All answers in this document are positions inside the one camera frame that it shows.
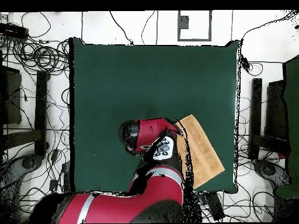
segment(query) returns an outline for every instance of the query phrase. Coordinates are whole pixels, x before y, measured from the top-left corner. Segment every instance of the green tabletop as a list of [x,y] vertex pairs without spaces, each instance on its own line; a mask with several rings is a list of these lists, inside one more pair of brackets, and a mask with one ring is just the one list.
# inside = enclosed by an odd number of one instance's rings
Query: green tabletop
[[233,190],[238,42],[228,47],[90,45],[74,39],[77,192],[125,191],[139,157],[119,140],[122,122],[193,114],[225,171],[197,190]]

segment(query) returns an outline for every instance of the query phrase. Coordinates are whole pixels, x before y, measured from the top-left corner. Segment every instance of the cable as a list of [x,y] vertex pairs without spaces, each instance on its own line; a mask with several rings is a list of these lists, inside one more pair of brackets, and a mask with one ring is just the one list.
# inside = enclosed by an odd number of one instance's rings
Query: cable
[[114,22],[115,22],[115,24],[117,24],[118,25],[118,27],[123,31],[123,33],[124,33],[124,35],[125,35],[125,37],[126,37],[126,39],[130,42],[130,45],[134,45],[134,43],[133,43],[133,41],[132,40],[130,40],[128,37],[127,37],[127,35],[126,35],[126,32],[123,30],[123,28],[121,27],[121,26],[119,26],[119,24],[116,22],[116,20],[115,20],[115,18],[113,17],[113,15],[112,15],[112,13],[111,13],[111,11],[109,11],[109,13],[110,13],[110,15],[111,15],[111,17],[112,17],[112,19],[114,20]]
[[146,25],[147,25],[148,20],[150,20],[150,18],[154,15],[155,12],[156,12],[156,11],[154,10],[153,13],[151,14],[151,16],[147,19],[147,21],[146,21],[146,23],[145,23],[145,25],[144,25],[144,27],[143,27],[143,30],[142,30],[142,33],[141,33],[141,39],[142,39],[142,43],[143,43],[143,45],[144,45],[144,41],[143,41],[143,37],[142,37],[142,35],[143,35],[143,32],[144,32],[144,29],[145,29],[145,27],[146,27]]
[[[273,197],[274,199],[278,199],[278,198],[276,198],[274,195],[272,195],[271,193],[269,193],[269,192],[267,192],[267,191],[260,191],[260,192],[257,192],[256,194],[253,195],[253,197],[252,197],[252,205],[255,204],[255,197],[256,197],[258,194],[261,194],[261,193],[267,194],[267,195]],[[255,207],[253,207],[253,212],[255,213],[255,216],[257,217],[257,219],[259,220],[259,222],[262,222],[262,220],[258,217],[258,215],[257,215],[257,213],[256,213],[256,209],[255,209]],[[270,213],[270,212],[268,212],[268,211],[264,211],[264,212],[266,212],[268,215],[270,215],[270,216],[273,218],[273,214],[272,214],[272,213]]]
[[[27,15],[28,13],[32,13],[32,12],[26,12],[24,15],[22,15],[22,18],[21,18],[22,27],[24,27],[24,24],[23,24],[23,18],[24,18],[24,16]],[[48,28],[48,30],[47,30],[45,33],[43,33],[43,34],[41,34],[41,35],[39,35],[39,36],[30,36],[30,35],[29,35],[29,37],[31,37],[31,38],[39,38],[39,37],[41,37],[41,36],[44,36],[44,35],[47,34],[47,33],[50,31],[50,29],[51,29],[51,23],[49,22],[49,20],[46,18],[46,16],[45,16],[43,13],[41,13],[41,12],[39,12],[39,13],[45,17],[46,21],[47,21],[48,24],[49,24],[49,28]]]
[[290,17],[290,15],[293,14],[293,15],[296,15],[297,14],[297,11],[296,10],[291,10],[287,15],[285,15],[284,17],[280,18],[280,19],[277,19],[277,20],[271,20],[263,25],[260,25],[258,27],[254,27],[253,29],[250,29],[248,30],[244,35],[243,35],[243,38],[241,38],[241,47],[240,47],[240,55],[241,55],[241,64],[242,64],[242,67],[247,71],[248,74],[252,75],[252,76],[258,76],[260,75],[262,72],[263,72],[263,65],[260,63],[260,62],[253,62],[251,64],[260,64],[262,66],[262,70],[259,74],[257,75],[253,75],[251,73],[249,73],[250,71],[250,63],[248,62],[248,60],[242,55],[242,46],[243,46],[243,42],[244,42],[244,37],[246,36],[247,33],[255,30],[255,29],[259,29],[263,26],[266,26],[268,24],[271,24],[271,23],[274,23],[274,22],[279,22],[279,21],[282,21],[282,20],[288,20],[288,17]]

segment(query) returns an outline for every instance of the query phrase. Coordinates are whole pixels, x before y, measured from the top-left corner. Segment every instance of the black rectangle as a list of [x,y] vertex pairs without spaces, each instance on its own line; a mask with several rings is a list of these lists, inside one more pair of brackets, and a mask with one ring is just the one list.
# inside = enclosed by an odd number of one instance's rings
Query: black rectangle
[[20,71],[10,67],[2,66],[3,79],[3,100],[4,114],[2,115],[4,124],[19,124],[22,121],[20,114],[20,83],[22,77]]
[[14,132],[4,136],[4,149],[11,149],[24,144],[29,144],[31,142],[36,142],[41,140],[41,131],[21,131]]
[[259,157],[259,147],[253,142],[253,135],[260,135],[260,119],[262,108],[262,78],[252,80],[251,110],[249,123],[248,159],[255,160]]
[[263,147],[269,151],[288,156],[290,154],[290,142],[280,140],[271,136],[253,135],[251,137],[254,145]]
[[288,140],[287,106],[283,99],[286,81],[270,82],[267,88],[265,135]]
[[35,154],[44,156],[47,150],[47,83],[50,74],[37,71],[34,128],[41,131],[41,140],[34,143]]

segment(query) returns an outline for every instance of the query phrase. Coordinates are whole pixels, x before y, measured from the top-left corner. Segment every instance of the black device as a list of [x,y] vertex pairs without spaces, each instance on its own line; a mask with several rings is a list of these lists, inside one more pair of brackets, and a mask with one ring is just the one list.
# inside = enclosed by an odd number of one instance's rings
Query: black device
[[20,27],[14,24],[0,23],[0,37],[12,40],[24,42],[28,39],[28,29]]
[[260,118],[262,105],[262,79],[252,80],[251,110],[249,123],[248,159],[255,160],[259,157],[259,147],[254,144],[253,136],[260,135]]
[[299,198],[284,199],[275,195],[275,189],[288,186],[291,183],[286,170],[267,160],[254,160],[255,172],[267,180],[274,192],[274,212],[272,222],[297,222],[299,221]]
[[3,83],[4,112],[3,124],[19,124],[22,121],[20,114],[20,71],[7,66],[1,68]]
[[225,217],[221,202],[218,198],[216,192],[206,192],[204,193],[206,202],[211,210],[211,215],[214,221],[218,221]]
[[283,99],[286,82],[270,82],[267,88],[265,135],[288,140],[287,106]]
[[46,71],[37,71],[36,105],[34,130],[14,132],[3,135],[3,124],[20,122],[20,73],[18,70],[3,66],[0,52],[0,113],[1,138],[0,149],[3,151],[20,145],[34,142],[34,152],[43,158],[48,149],[47,133],[47,82],[50,74]]
[[287,110],[283,100],[285,81],[271,82],[267,89],[267,113],[265,135],[260,134],[262,108],[262,79],[252,80],[251,113],[248,141],[248,159],[259,157],[259,148],[288,156],[290,141],[288,140]]

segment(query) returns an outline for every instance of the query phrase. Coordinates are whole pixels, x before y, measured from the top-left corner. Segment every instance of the metal frame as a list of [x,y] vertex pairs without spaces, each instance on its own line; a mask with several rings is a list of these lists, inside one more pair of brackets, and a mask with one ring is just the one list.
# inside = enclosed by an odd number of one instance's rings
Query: metal frame
[[180,38],[180,10],[178,11],[178,41],[212,41],[212,11],[209,11],[208,38]]

